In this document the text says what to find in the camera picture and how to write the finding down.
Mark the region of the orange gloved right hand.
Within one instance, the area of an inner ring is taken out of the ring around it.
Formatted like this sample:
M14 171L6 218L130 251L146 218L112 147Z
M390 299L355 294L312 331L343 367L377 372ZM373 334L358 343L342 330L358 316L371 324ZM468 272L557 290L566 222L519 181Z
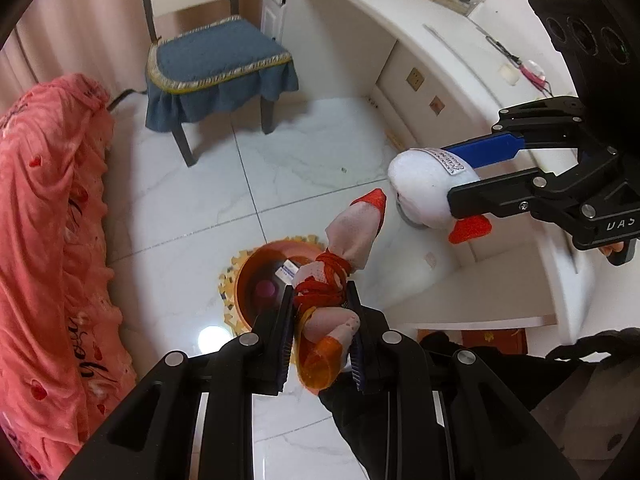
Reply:
M618 252L621 252L624 249L624 246L625 246L624 242L618 242L615 244L602 246L599 248L599 250L602 255L605 255L605 257L608 258L612 254L617 254Z

